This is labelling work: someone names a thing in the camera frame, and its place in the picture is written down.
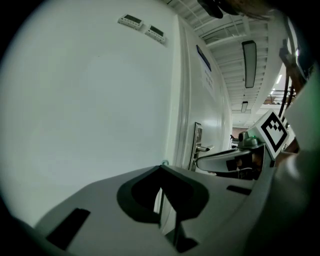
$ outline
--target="white wall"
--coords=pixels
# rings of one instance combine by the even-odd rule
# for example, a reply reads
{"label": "white wall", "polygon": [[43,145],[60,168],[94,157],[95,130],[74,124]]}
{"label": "white wall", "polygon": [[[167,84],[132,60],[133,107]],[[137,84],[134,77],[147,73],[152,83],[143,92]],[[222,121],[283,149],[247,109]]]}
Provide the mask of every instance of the white wall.
{"label": "white wall", "polygon": [[[131,14],[163,46],[117,23]],[[1,189],[34,226],[83,186],[166,157],[175,14],[154,0],[50,1],[0,70]]]}

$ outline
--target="wall-mounted device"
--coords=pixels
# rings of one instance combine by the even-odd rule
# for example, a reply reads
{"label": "wall-mounted device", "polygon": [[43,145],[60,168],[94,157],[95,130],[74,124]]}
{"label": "wall-mounted device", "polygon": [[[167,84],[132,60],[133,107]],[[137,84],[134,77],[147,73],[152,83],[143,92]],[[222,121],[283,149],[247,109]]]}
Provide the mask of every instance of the wall-mounted device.
{"label": "wall-mounted device", "polygon": [[160,29],[157,29],[156,27],[150,25],[145,32],[145,34],[152,39],[158,41],[161,44],[164,44],[166,41],[165,33],[163,33]]}
{"label": "wall-mounted device", "polygon": [[141,19],[126,14],[118,19],[118,23],[128,26],[132,29],[139,30],[144,22]]}

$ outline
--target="white ceiling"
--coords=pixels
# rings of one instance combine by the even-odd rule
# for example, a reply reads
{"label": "white ceiling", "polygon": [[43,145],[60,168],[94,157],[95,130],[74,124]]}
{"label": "white ceiling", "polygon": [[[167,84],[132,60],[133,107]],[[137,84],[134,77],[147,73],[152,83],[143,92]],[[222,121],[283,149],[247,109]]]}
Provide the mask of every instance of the white ceiling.
{"label": "white ceiling", "polygon": [[[272,90],[281,66],[279,48],[282,38],[275,33],[277,32],[275,24],[271,21],[255,20],[227,13],[223,13],[222,19],[213,18],[198,4],[197,0],[163,1],[194,28],[195,33],[211,50],[227,86],[232,107],[233,126],[251,126],[255,121],[253,116]],[[248,40],[255,41],[257,50],[253,88],[245,88],[242,42]],[[248,101],[245,114],[239,113],[243,101]]]}

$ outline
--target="light fixture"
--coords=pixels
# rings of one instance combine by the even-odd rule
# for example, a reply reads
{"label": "light fixture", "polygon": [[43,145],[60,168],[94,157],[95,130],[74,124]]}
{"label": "light fixture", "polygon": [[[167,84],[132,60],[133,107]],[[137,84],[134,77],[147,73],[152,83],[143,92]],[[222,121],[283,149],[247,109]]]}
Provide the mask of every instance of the light fixture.
{"label": "light fixture", "polygon": [[253,88],[255,85],[257,68],[257,45],[254,41],[242,42],[245,65],[245,88]]}
{"label": "light fixture", "polygon": [[248,107],[248,101],[242,102],[241,112],[242,112],[242,113],[246,112],[247,107]]}
{"label": "light fixture", "polygon": [[278,80],[276,81],[276,84],[279,84],[281,77],[282,77],[282,74],[279,75]]}

